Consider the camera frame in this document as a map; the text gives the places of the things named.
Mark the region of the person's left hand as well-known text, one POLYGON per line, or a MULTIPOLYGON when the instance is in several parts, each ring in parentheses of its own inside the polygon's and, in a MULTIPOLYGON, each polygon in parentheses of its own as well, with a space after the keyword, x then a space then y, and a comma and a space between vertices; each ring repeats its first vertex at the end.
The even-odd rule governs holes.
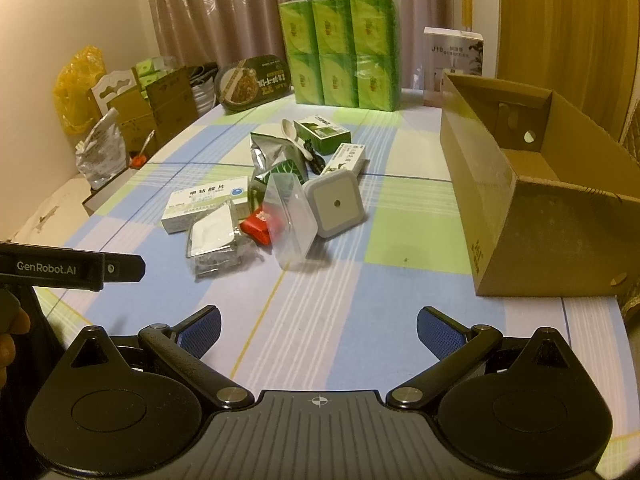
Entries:
POLYGON ((25 335, 29 330, 30 318, 22 308, 19 308, 9 330, 0 335, 0 389, 6 386, 8 367, 15 360, 16 349, 13 337, 25 335))

